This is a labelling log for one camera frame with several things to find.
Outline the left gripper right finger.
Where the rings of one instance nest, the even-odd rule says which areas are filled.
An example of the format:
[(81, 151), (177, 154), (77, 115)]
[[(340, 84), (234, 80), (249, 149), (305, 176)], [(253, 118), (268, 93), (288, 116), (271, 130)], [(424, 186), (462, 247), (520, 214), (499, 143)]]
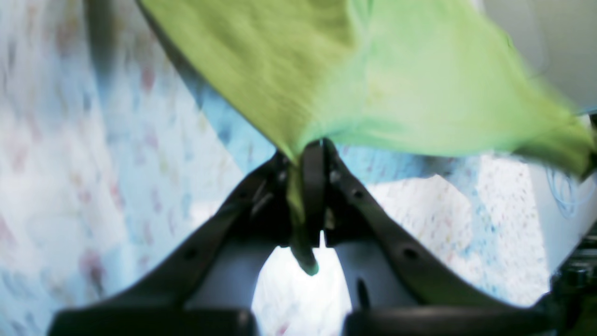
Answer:
[(516, 308), (477, 290), (395, 223), (323, 140), (326, 244), (353, 305), (344, 336), (538, 336), (543, 308)]

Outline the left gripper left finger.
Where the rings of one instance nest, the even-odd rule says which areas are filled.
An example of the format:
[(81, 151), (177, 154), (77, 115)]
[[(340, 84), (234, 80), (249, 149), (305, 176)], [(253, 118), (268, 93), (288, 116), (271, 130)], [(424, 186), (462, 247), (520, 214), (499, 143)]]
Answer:
[(259, 336), (251, 311), (262, 266), (287, 242), (288, 160), (246, 176), (215, 215), (128, 289), (60, 311), (51, 336)]

